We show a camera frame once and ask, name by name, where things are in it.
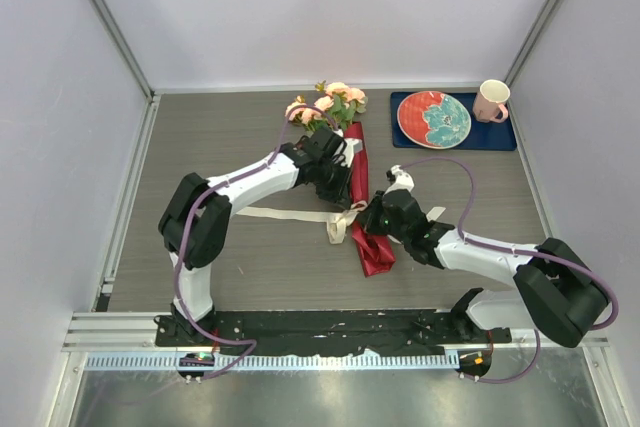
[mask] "white ribbon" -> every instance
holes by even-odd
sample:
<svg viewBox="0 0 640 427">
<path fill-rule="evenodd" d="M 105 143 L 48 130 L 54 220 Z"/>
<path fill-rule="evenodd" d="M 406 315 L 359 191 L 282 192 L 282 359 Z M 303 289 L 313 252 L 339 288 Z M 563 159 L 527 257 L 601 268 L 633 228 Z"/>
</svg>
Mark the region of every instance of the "white ribbon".
<svg viewBox="0 0 640 427">
<path fill-rule="evenodd" d="M 341 244 L 347 235 L 347 227 L 356 220 L 358 212 L 367 207 L 367 202 L 361 200 L 341 213 L 306 212 L 303 210 L 278 210 L 264 207 L 245 207 L 236 213 L 246 217 L 266 217 L 279 220 L 301 220 L 303 222 L 320 222 L 327 225 L 327 235 L 332 244 Z M 444 212 L 444 207 L 434 207 L 427 214 L 427 220 L 437 220 Z"/>
</svg>

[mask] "mug handle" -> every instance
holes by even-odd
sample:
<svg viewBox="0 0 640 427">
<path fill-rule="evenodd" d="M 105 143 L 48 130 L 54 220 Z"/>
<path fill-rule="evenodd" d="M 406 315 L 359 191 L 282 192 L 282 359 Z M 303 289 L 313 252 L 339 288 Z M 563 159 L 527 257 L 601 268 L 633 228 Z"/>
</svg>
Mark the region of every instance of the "mug handle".
<svg viewBox="0 0 640 427">
<path fill-rule="evenodd" d="M 492 117 L 489 120 L 491 120 L 491 122 L 496 122 L 498 124 L 501 124 L 502 122 L 504 122 L 505 120 L 507 120 L 509 118 L 509 111 L 504 106 L 504 104 L 498 104 L 498 107 L 500 108 L 500 112 L 502 112 L 502 117 L 498 118 L 496 116 L 496 117 Z"/>
</svg>

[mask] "knot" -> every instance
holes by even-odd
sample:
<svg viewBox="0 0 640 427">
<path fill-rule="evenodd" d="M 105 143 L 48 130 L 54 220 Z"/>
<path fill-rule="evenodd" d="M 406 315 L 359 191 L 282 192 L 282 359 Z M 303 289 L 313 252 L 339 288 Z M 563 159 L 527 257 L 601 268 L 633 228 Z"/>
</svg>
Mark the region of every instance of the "knot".
<svg viewBox="0 0 640 427">
<path fill-rule="evenodd" d="M 329 242 L 332 244 L 341 244 L 347 234 L 349 227 L 356 220 L 359 212 L 367 208 L 367 202 L 361 200 L 351 205 L 349 210 L 345 210 L 340 214 L 329 214 L 327 219 L 327 235 Z"/>
</svg>

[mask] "plate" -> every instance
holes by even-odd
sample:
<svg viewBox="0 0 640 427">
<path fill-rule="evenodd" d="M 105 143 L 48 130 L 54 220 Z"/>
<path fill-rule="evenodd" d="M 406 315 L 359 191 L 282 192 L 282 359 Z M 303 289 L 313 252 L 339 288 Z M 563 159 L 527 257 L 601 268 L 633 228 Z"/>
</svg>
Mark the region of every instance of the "plate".
<svg viewBox="0 0 640 427">
<path fill-rule="evenodd" d="M 416 92 L 398 107 L 398 125 L 411 141 L 430 149 L 450 149 L 467 138 L 471 116 L 455 97 Z"/>
</svg>

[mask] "red cloth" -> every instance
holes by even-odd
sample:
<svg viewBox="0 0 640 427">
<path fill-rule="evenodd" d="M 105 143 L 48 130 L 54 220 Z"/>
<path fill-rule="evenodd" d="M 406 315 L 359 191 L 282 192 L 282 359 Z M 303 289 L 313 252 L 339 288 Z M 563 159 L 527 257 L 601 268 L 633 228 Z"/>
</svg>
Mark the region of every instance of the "red cloth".
<svg viewBox="0 0 640 427">
<path fill-rule="evenodd" d="M 354 122 L 344 134 L 345 138 L 360 139 L 362 150 L 353 159 L 353 174 L 351 177 L 352 202 L 366 200 L 369 202 L 369 159 L 364 145 L 362 124 Z M 386 236 L 368 235 L 356 221 L 351 226 L 351 236 L 358 248 L 358 255 L 362 263 L 365 277 L 389 272 L 396 261 L 391 250 L 391 244 Z"/>
</svg>

